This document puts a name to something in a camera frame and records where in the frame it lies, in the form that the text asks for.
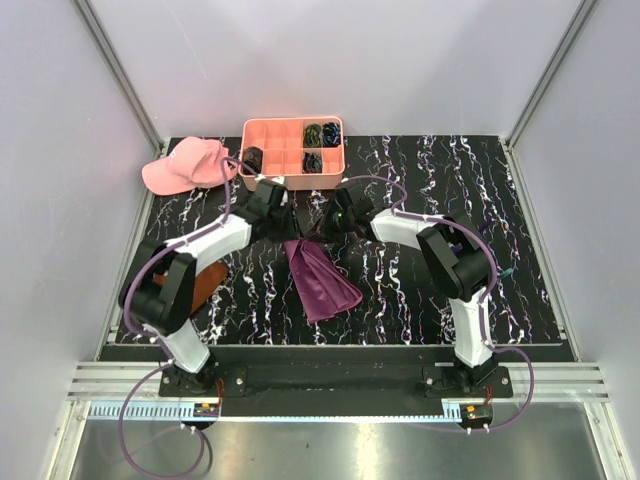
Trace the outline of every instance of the cable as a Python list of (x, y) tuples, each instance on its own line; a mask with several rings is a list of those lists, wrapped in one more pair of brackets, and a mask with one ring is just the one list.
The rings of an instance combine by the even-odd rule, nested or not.
[[(193, 242), (193, 241), (203, 237), (204, 235), (207, 235), (207, 234), (215, 231), (216, 229), (218, 229), (222, 225), (224, 225), (224, 223), (229, 218), (229, 214), (231, 212), (231, 188), (229, 187), (229, 178), (227, 177), (227, 172), (226, 172), (226, 170), (224, 168), (225, 164), (231, 164), (232, 166), (234, 166), (234, 165), (235, 166), (243, 166), (244, 168), (246, 168), (253, 175), (257, 175), (256, 172), (251, 167), (248, 167), (247, 165), (244, 165), (239, 160), (236, 160), (236, 159), (230, 158), (230, 157), (225, 157), (225, 158), (222, 159), (222, 161), (220, 162), (220, 170), (222, 171), (222, 178), (223, 178), (223, 184), (224, 184), (225, 209), (224, 209), (224, 213), (222, 215), (221, 220), (219, 222), (213, 223), (208, 228), (205, 228), (204, 230), (202, 230), (200, 232), (194, 232), (192, 235), (188, 236), (184, 240), (181, 240), (181, 241), (176, 242), (176, 243), (174, 243), (172, 245), (169, 245), (168, 247), (162, 249), (160, 252), (155, 254), (147, 263), (144, 264), (144, 266), (140, 269), (140, 271), (136, 274), (136, 276), (134, 277), (133, 281), (131, 282), (131, 285), (129, 287), (129, 290), (127, 291), (127, 295), (125, 296), (125, 300), (124, 300), (124, 305), (123, 305), (124, 323), (125, 323), (127, 329), (130, 332), (135, 333), (137, 335), (141, 335), (143, 337), (155, 337), (155, 335), (153, 333), (147, 332), (146, 330), (136, 326), (134, 324), (134, 322), (133, 322), (133, 319), (131, 318), (131, 304), (133, 302), (133, 296), (134, 296), (136, 290), (138, 289), (138, 287), (140, 286), (140, 284), (142, 283), (142, 280), (144, 279), (145, 275), (147, 275), (147, 273), (149, 273), (149, 271), (160, 260), (162, 260), (164, 257), (166, 257), (169, 253), (173, 252), (174, 250), (176, 250), (176, 249), (178, 249), (180, 247), (183, 247), (184, 245), (187, 245), (189, 242)], [(194, 464), (189, 469), (187, 469), (185, 472), (181, 473), (180, 475), (168, 475), (168, 476), (167, 475), (157, 475), (157, 474), (154, 474), (152, 472), (149, 472), (148, 470), (145, 470), (140, 465), (138, 465), (136, 463), (136, 461), (133, 459), (132, 454), (127, 449), (127, 445), (126, 445), (125, 439), (124, 439), (124, 413), (125, 413), (125, 410), (127, 408), (127, 405), (129, 404), (129, 402), (133, 398), (135, 392), (149, 378), (153, 377), (157, 373), (163, 372), (164, 370), (168, 369), (174, 362), (173, 354), (171, 353), (171, 351), (165, 345), (165, 343), (162, 341), (161, 338), (158, 338), (158, 344), (160, 345), (160, 348), (162, 349), (162, 351), (164, 351), (164, 353), (169, 358), (169, 363), (167, 363), (166, 365), (163, 365), (161, 367), (158, 367), (155, 370), (153, 370), (151, 373), (145, 375), (133, 387), (131, 392), (129, 392), (129, 395), (127, 396), (127, 398), (125, 399), (124, 403), (122, 404), (122, 409), (121, 409), (120, 415), (118, 417), (118, 437), (119, 437), (119, 441), (120, 441), (120, 449), (122, 450), (122, 453), (124, 455), (125, 460), (127, 461), (127, 463), (129, 463), (129, 465), (131, 465), (131, 467), (136, 472), (138, 472), (138, 473), (140, 473), (142, 475), (146, 475), (149, 478), (154, 478), (154, 479), (180, 479), (180, 478), (185, 477), (186, 475), (190, 475), (191, 473), (193, 473), (196, 470), (196, 468), (198, 468), (198, 466), (200, 465), (200, 462), (202, 462), (202, 458), (204, 456), (205, 445), (206, 445), (208, 440), (200, 430), (197, 430), (195, 428), (191, 429), (191, 431), (192, 432), (195, 431), (198, 434), (199, 438), (200, 438), (200, 454), (198, 455), (198, 458), (196, 459)]]
[(507, 427), (513, 425), (515, 422), (517, 422), (520, 419), (520, 417), (522, 417), (524, 412), (531, 405), (531, 400), (533, 398), (533, 390), (534, 390), (534, 387), (535, 387), (535, 376), (534, 376), (534, 372), (533, 372), (533, 364), (531, 363), (531, 359), (529, 358), (529, 356), (521, 348), (514, 347), (514, 346), (511, 346), (511, 345), (506, 346), (506, 347), (496, 348), (493, 345), (493, 343), (491, 342), (491, 339), (489, 338), (488, 333), (486, 331), (485, 321), (484, 321), (486, 312), (484, 311), (484, 307), (483, 307), (482, 303), (489, 296), (489, 293), (491, 292), (493, 287), (498, 282), (498, 267), (496, 265), (495, 259), (493, 258), (493, 254), (491, 253), (491, 250), (489, 250), (489, 247), (486, 245), (486, 243), (478, 235), (476, 235), (474, 232), (472, 232), (471, 230), (469, 230), (468, 228), (466, 228), (466, 227), (464, 227), (462, 225), (459, 225), (459, 224), (457, 224), (455, 222), (447, 220), (446, 218), (430, 217), (428, 215), (420, 215), (418, 213), (410, 213), (410, 212), (398, 211), (397, 207), (407, 200), (408, 194), (407, 194), (407, 190), (402, 185), (394, 182), (393, 180), (389, 180), (388, 178), (384, 178), (384, 177), (379, 177), (377, 175), (358, 175), (356, 177), (351, 177), (351, 178), (345, 180), (344, 182), (347, 183), (347, 182), (351, 182), (351, 181), (355, 181), (355, 180), (381, 180), (381, 181), (386, 182), (387, 184), (389, 184), (389, 185), (391, 185), (393, 187), (396, 187), (398, 190), (400, 190), (400, 192), (402, 192), (402, 198), (400, 198), (400, 200), (395, 201), (391, 205), (391, 212), (392, 212), (393, 215), (398, 216), (400, 218), (408, 218), (408, 219), (412, 219), (412, 220), (420, 220), (420, 221), (427, 221), (427, 222), (433, 222), (433, 223), (441, 223), (443, 225), (447, 225), (450, 228), (456, 229), (456, 230), (464, 233), (465, 235), (471, 237), (478, 244), (478, 246), (480, 247), (482, 252), (487, 257), (487, 260), (489, 261), (489, 266), (491, 268), (491, 277), (490, 277), (490, 280), (489, 280), (489, 285), (487, 286), (487, 288), (485, 288), (485, 290), (482, 293), (482, 295), (480, 296), (480, 299), (479, 299), (479, 302), (478, 302), (479, 307), (480, 307), (479, 308), (479, 313), (480, 313), (480, 334), (482, 336), (482, 341), (487, 346), (487, 348), (489, 348), (489, 350), (491, 350), (494, 353), (503, 353), (503, 352), (508, 352), (508, 351), (516, 352), (518, 355), (520, 355), (522, 357), (522, 359), (527, 364), (527, 368), (529, 369), (529, 393), (527, 394), (527, 398), (525, 399), (524, 405), (518, 411), (518, 413), (513, 416), (513, 418), (507, 420), (506, 422), (504, 422), (504, 423), (502, 423), (500, 425), (496, 425), (495, 427), (491, 427), (491, 430), (502, 430), (504, 428), (507, 428)]

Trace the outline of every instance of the pink cap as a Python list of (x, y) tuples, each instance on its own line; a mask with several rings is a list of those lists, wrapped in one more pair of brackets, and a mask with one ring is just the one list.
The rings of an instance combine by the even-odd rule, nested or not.
[[(142, 168), (145, 185), (156, 195), (175, 195), (194, 188), (212, 188), (222, 185), (224, 178), (220, 162), (229, 156), (229, 149), (218, 140), (187, 137), (175, 146), (168, 157), (149, 163)], [(238, 171), (225, 165), (227, 178)]]

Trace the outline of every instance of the cap brim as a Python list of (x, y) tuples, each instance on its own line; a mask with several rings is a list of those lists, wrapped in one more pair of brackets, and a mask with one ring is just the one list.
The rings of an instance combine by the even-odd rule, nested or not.
[(156, 195), (176, 195), (196, 188), (189, 180), (169, 170), (169, 157), (164, 157), (142, 167), (142, 179)]

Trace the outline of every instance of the purple cloth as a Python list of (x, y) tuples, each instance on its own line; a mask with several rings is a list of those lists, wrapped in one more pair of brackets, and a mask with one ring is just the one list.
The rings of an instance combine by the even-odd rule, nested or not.
[(362, 292), (340, 275), (317, 243), (302, 239), (282, 245), (309, 322), (331, 318), (362, 301)]

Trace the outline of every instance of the pink hat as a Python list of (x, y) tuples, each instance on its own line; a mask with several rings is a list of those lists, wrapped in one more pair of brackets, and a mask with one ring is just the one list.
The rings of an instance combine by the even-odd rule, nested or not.
[[(218, 140), (187, 137), (175, 146), (168, 157), (149, 163), (142, 168), (145, 185), (156, 195), (175, 195), (196, 187), (211, 188), (222, 185), (224, 178), (220, 162), (229, 155)], [(238, 169), (225, 165), (227, 178)]]

